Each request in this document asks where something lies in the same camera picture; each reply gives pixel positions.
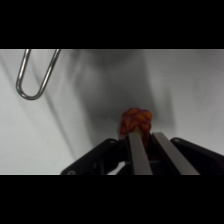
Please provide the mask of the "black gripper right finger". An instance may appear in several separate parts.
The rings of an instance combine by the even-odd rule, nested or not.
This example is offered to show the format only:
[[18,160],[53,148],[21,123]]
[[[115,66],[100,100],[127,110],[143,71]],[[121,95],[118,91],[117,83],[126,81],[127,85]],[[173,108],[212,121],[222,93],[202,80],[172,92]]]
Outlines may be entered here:
[[182,138],[152,134],[156,175],[224,175],[224,156]]

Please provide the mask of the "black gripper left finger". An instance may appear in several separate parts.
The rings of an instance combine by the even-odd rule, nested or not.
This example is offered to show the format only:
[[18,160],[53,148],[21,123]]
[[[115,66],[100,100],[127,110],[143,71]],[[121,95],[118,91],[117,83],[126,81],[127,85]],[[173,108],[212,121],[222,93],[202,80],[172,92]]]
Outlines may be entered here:
[[124,162],[124,173],[152,175],[152,170],[137,133],[123,140],[106,139],[84,156],[64,168],[61,175],[108,175]]

